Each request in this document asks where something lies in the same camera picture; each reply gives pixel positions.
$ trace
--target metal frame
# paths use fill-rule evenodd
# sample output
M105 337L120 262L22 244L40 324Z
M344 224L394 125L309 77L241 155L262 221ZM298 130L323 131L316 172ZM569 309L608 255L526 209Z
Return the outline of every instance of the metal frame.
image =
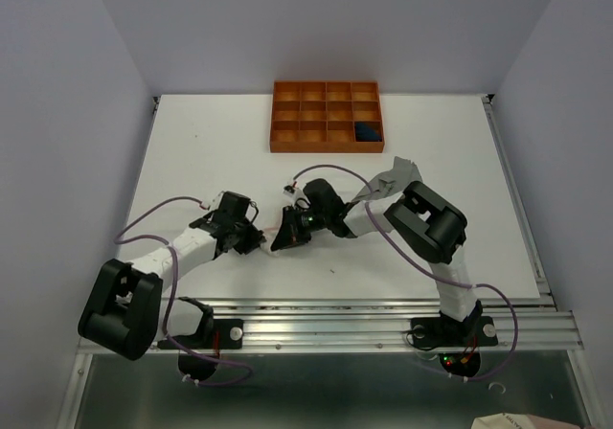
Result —
M491 103L486 96L482 97L482 102L539 290L537 299L511 300L522 330L517 349L567 350L588 417L593 424L605 427L604 412L593 376L584 360L575 319L572 313L558 312L556 309L500 140ZM408 330L410 320L418 316L437 316L439 313L439 300L434 299L200 301L211 305L218 318L239 317L245 321L243 348L233 351L233 354L418 353L405 339L404 332ZM494 319L501 342L498 347L484 350L508 350L513 335L509 310L499 299L485 299L482 302L484 312ZM92 354L107 353L112 352L87 340L80 340L58 428L75 427ZM153 345L148 353L176 354L176 351L159 350Z
M513 207L515 208L517 220L519 221L519 228L521 229L521 234L524 238L526 249L528 250L530 260L533 264L534 276L537 280L545 279L545 270L543 269L543 265L540 261L540 256L538 255L538 250L536 249L536 243L534 242L533 232L530 229L530 223L528 221L528 216L526 215L526 210L524 209L524 203L521 200L519 190L517 189L515 179L511 172L511 165L509 164L507 152L502 145L502 138L500 137L500 131L498 129L498 124L496 123L496 118L494 117L494 110L491 106L491 101L489 100L488 96L482 96L481 102L483 103L483 108L486 112L486 117L488 118L491 138L496 145L496 150L498 151L498 158L500 159L500 164L502 165L502 171L505 174L507 187L509 188L509 193L511 194L511 202L513 204Z
M57 429L73 429L77 424L80 402L83 399L87 377L92 365L91 354L77 354L68 381L68 389L57 420Z

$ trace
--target screw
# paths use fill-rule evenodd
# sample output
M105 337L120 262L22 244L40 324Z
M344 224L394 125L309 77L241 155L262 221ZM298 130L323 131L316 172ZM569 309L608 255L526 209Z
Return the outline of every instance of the screw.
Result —
M485 324L483 326L483 333L487 336L487 338L493 338L496 336L496 327L492 324Z
M242 338L242 329L239 327L230 328L230 339L232 341L238 341L240 338Z

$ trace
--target cable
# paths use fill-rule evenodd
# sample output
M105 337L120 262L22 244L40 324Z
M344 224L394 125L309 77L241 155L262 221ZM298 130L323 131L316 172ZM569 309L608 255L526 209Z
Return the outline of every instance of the cable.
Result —
M256 218L258 218L258 215L260 214L260 209L258 209L258 204L256 204L256 201L251 201L249 205L256 210L253 215L253 218L251 219L251 224L253 225L253 222L256 221Z
M330 168L330 169L342 170L348 173L349 175L353 175L354 177L360 179L364 183L364 185L366 185L370 193L374 192L373 187L371 187L370 183L364 177L362 177L359 173L356 173L351 169L343 168L341 166L336 166L334 164L318 164L315 166L311 166L310 168L302 169L300 172L294 175L294 180L297 180L298 177L300 177L306 172L309 172L310 170L320 169L320 168ZM439 278L435 274L432 274L428 270L421 267L416 261L411 259L411 257L409 257L406 253L404 253L404 251L394 242L394 240L390 236L388 236L388 234L383 230L381 225L379 225L379 223L376 221L375 216L371 212L371 208L369 207L368 201L365 201L365 210L366 210L366 214L368 215L368 218L372 221L376 230L379 231L379 233L383 236L383 238L385 238L385 240L389 242L389 244L394 248L394 250L396 250L400 254L401 257L403 257L406 261L408 261L415 269L420 271L424 276L427 276L428 278L433 279L434 281L437 281L437 282L446 283L448 285L453 285L456 287L461 287L461 288L466 288L466 289L488 288L489 290L496 292L496 294L498 294L498 296L502 298L502 300L505 302L505 304L509 308L509 311L511 312L511 317L513 319L513 341L511 344L511 349L509 350L509 354L507 354L507 357L505 357L503 361L500 362L500 364L498 364L496 367L491 369L489 372L482 374L480 376L473 376L472 378L465 378L465 381L483 381L483 380L489 379L495 374L499 373L504 367L506 367L507 364L509 364L509 362L511 361L515 353L515 349L517 348L517 340L519 338L519 322L517 321L517 313L515 312L515 308L513 307L511 300L509 300L509 298L507 298L507 296L504 293L502 293L502 291L500 291L498 288L494 287L493 285L489 283L477 283L475 285L471 285L468 283L447 281L445 279Z
M192 357L196 357L198 359L205 360L207 362L213 362L214 364L226 365L228 367L241 368L241 369L247 370L247 374L245 374L243 376L239 376L237 378L229 379L227 381L222 381L222 382L212 382L212 383L210 383L210 382L206 382L206 381L198 381L198 380L193 380L193 379L191 379L188 376L184 376L184 379L187 378L189 381L194 383L196 386L200 386L200 387L225 387L225 386L231 386L233 384L239 384L242 381L250 378L253 375L254 370L253 370L253 368L249 364L245 364L243 362L235 362L233 360L215 359L215 358L210 357L208 355L201 354L199 352L196 352L194 350L186 348L181 343L179 343L174 338L172 338L170 336L170 334L169 334L170 312L172 310L172 305L174 305L174 300L176 298L177 285L179 284L179 258L178 258L178 255L177 255L176 250L174 249L174 247L172 247L170 245L170 242L168 242L165 238L159 237L159 236L156 236L156 235L139 235L139 236L135 236L135 237L130 237L130 238L122 239L122 236L125 233L127 233L134 226L136 226L138 223L143 221L146 217L148 217L149 215L151 215L152 213L157 211L162 206L165 206L166 204L169 204L169 203L174 202L174 201L181 201L181 200L192 201L192 202L195 202L195 203L197 203L199 205L202 204L202 202L199 199L196 199L195 197L192 197L192 196L175 196L175 197L171 197L170 199L167 199L165 201L160 202L157 206L152 207L151 209L146 211L144 214L142 214L141 216L136 218L134 221L129 223L125 228L122 229L122 231L119 234L117 234L115 236L115 238L113 239L113 242L115 242L115 244L119 245L119 244L129 244L130 242L134 242L134 241L142 240L142 239L151 239L151 240L156 240L156 241L161 242L164 245L166 245L167 248L169 249L170 256L172 258L172 285L170 287L169 303L168 303L168 305L166 307L166 311L164 312L164 318L162 320L162 333L164 333L164 336L166 337L166 339L169 340L169 342L171 342L178 350L182 350L183 352L191 355Z

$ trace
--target black joint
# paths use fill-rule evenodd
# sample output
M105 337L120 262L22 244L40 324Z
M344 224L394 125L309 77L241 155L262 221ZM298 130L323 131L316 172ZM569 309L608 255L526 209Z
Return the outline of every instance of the black joint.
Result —
M131 293L129 302L121 300ZM157 332L162 280L109 260L101 268L79 320L79 335L136 360Z
M464 214L419 181L412 182L384 215L415 253L430 263L449 264L466 241Z

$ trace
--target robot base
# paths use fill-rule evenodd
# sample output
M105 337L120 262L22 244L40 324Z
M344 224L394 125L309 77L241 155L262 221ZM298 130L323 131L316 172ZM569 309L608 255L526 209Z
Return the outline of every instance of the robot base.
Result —
M462 323L441 317L419 317L411 319L412 346L418 350L435 348L464 348L474 337L479 346L497 346L498 337L494 322L489 316L480 316L474 328L461 331Z

